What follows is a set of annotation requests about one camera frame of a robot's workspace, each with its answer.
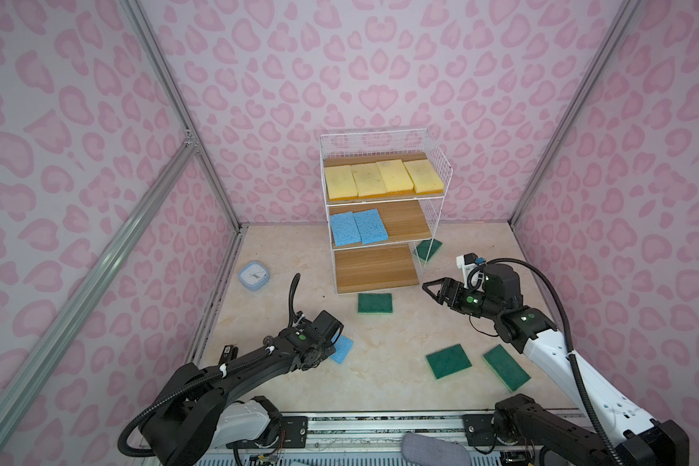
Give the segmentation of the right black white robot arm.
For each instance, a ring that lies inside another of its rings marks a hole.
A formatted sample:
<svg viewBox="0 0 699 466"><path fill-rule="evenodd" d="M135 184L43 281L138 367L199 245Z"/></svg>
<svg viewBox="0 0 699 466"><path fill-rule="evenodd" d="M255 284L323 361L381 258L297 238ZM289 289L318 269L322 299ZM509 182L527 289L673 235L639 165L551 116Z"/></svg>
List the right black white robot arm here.
<svg viewBox="0 0 699 466"><path fill-rule="evenodd" d="M574 465L687 465L689 435L675 421L659 421L632 402L575 349L560 298L561 323L527 306L514 258L485 261L462 256L463 281L442 278L423 284L438 304L468 318L491 320L497 337L546 373L588 418L580 427L518 394L496 403L491 418L495 445L520 441Z"/></svg>

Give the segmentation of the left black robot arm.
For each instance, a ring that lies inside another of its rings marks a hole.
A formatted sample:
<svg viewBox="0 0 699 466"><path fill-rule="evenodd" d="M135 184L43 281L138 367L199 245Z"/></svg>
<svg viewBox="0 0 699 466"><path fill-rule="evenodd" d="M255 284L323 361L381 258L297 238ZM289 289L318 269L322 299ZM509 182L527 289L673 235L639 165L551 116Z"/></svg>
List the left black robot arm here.
<svg viewBox="0 0 699 466"><path fill-rule="evenodd" d="M335 353L343 329L342 322L323 311L231 361L206 368L181 366L153 404L126 427L139 430L149 448L131 448L120 438L118 449L128 456L153 456L164 465L196 464L211 447L227 408L272 379L318 367Z"/></svg>

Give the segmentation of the blue sponge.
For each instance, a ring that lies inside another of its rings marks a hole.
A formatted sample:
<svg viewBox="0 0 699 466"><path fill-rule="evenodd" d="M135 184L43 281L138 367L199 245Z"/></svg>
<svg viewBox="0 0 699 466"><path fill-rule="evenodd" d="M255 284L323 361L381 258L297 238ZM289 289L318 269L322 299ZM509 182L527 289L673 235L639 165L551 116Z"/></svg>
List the blue sponge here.
<svg viewBox="0 0 699 466"><path fill-rule="evenodd" d="M382 243L389 239L378 209L354 213L353 219L363 246Z"/></svg>
<svg viewBox="0 0 699 466"><path fill-rule="evenodd" d="M353 348L353 340L340 336L339 339L334 344L335 353L331 355L331 359L337 364L342 364Z"/></svg>
<svg viewBox="0 0 699 466"><path fill-rule="evenodd" d="M329 225L336 248L361 243L361 236L353 212L331 215Z"/></svg>

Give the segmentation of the yellow sponge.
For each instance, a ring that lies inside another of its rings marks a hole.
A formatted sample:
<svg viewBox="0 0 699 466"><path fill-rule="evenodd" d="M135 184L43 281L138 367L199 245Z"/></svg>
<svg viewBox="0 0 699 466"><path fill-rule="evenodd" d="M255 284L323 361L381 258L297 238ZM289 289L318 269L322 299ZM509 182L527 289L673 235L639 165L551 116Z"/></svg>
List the yellow sponge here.
<svg viewBox="0 0 699 466"><path fill-rule="evenodd" d="M326 167L324 169L324 178L329 201L357 199L358 191L351 166Z"/></svg>
<svg viewBox="0 0 699 466"><path fill-rule="evenodd" d="M376 163L387 194L402 195L415 192L414 182L401 159Z"/></svg>
<svg viewBox="0 0 699 466"><path fill-rule="evenodd" d="M445 192L445 183L428 159L405 161L404 166L412 180L415 194L428 195Z"/></svg>
<svg viewBox="0 0 699 466"><path fill-rule="evenodd" d="M357 196L359 198L378 197L388 193L376 163L351 165L351 172L355 179Z"/></svg>

